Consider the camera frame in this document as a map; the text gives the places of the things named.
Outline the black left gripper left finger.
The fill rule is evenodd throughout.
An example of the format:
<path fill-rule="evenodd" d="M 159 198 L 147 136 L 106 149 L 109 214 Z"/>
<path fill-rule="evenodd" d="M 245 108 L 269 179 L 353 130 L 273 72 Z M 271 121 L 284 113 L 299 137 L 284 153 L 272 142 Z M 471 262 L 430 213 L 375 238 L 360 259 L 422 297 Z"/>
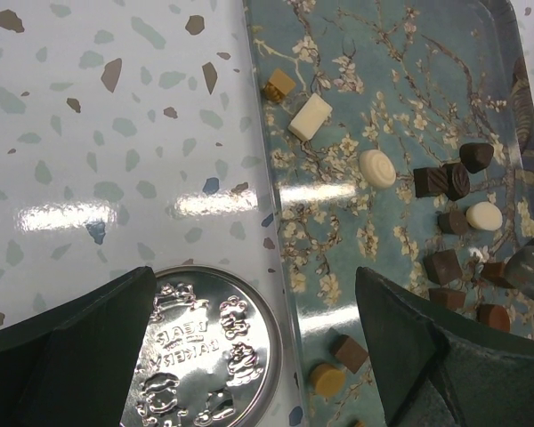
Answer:
<path fill-rule="evenodd" d="M 0 426 L 117 426 L 153 310 L 139 267 L 0 330 Z"/>

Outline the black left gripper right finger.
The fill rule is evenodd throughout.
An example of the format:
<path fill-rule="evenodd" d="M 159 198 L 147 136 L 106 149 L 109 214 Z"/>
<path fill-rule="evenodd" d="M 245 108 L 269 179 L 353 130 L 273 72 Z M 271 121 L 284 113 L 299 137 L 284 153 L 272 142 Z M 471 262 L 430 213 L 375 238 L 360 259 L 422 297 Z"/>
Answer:
<path fill-rule="evenodd" d="M 355 294 L 389 426 L 534 426 L 534 341 L 477 323 L 368 267 Z"/>

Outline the milk rectangular chocolate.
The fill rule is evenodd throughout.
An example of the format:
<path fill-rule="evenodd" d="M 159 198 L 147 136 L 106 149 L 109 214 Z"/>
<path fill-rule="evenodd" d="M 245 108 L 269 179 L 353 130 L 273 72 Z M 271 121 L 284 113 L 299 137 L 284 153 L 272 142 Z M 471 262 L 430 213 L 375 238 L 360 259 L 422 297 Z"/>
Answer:
<path fill-rule="evenodd" d="M 513 286 L 505 278 L 505 268 L 504 262 L 486 262 L 481 269 L 481 277 L 494 286 L 512 289 Z"/>

